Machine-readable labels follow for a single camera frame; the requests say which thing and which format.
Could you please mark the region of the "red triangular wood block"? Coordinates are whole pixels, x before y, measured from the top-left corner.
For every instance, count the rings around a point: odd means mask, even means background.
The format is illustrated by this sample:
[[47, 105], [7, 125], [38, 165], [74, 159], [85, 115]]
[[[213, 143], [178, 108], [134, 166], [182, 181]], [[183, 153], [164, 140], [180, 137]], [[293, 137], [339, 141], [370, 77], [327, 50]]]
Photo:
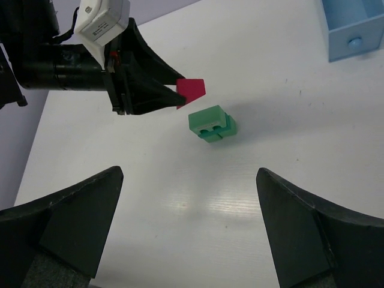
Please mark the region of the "red triangular wood block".
[[186, 99], [185, 104], [176, 107], [180, 109], [206, 94], [205, 81], [203, 79], [178, 79], [176, 92]]

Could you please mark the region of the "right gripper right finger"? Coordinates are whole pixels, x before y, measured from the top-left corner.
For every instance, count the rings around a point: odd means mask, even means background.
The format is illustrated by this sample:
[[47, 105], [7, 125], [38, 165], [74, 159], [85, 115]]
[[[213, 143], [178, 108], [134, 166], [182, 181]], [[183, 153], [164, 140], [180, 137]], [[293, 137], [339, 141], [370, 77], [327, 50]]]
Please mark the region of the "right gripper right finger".
[[383, 287], [383, 220], [266, 168], [257, 193], [280, 287]]

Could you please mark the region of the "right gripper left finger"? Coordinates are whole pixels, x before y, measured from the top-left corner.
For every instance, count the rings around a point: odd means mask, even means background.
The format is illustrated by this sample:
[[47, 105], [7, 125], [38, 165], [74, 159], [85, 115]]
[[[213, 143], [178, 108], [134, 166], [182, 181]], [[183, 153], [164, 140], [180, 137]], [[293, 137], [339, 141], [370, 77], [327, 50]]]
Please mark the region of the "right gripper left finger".
[[95, 278], [124, 174], [110, 167], [1, 211], [1, 287], [88, 287]]

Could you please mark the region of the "dark green rectangular block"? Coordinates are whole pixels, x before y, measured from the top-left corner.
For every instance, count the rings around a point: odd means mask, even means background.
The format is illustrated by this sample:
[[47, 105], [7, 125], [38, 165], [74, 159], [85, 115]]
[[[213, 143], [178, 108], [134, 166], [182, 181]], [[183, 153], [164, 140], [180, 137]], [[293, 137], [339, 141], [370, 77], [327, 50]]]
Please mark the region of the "dark green rectangular block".
[[225, 115], [225, 122], [215, 121], [199, 128], [198, 137], [206, 141], [207, 143], [213, 143], [223, 140], [226, 137], [234, 136], [237, 134], [237, 126], [234, 119], [228, 115]]

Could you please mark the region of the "light green rectangular block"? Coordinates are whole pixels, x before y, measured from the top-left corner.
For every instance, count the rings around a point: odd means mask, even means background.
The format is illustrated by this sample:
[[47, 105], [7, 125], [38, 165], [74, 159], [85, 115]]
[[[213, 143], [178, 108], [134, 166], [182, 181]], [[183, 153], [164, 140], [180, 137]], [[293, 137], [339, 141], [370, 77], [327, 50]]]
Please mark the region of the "light green rectangular block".
[[199, 135], [202, 130], [212, 131], [214, 127], [226, 126], [226, 113], [219, 106], [212, 106], [188, 116], [189, 129]]

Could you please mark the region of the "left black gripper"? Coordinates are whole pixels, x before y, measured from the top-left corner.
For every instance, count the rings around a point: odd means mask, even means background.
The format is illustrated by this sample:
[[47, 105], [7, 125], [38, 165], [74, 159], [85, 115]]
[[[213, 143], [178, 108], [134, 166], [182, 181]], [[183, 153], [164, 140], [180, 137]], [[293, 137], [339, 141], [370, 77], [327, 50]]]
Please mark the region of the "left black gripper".
[[17, 81], [25, 89], [106, 91], [119, 115], [143, 115], [186, 103], [184, 96], [167, 87], [185, 77], [148, 46], [132, 17], [121, 44], [145, 72], [126, 73], [128, 92], [116, 86], [112, 73], [103, 70], [81, 44], [42, 44], [35, 57], [18, 57]]

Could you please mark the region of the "blue plastic box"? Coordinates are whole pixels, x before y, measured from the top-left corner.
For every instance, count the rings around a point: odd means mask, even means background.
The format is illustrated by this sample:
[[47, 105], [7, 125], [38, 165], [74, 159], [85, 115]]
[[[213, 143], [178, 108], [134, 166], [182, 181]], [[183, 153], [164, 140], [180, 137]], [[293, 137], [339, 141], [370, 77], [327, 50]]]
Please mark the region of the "blue plastic box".
[[316, 5], [329, 62], [380, 48], [382, 0], [319, 0]]

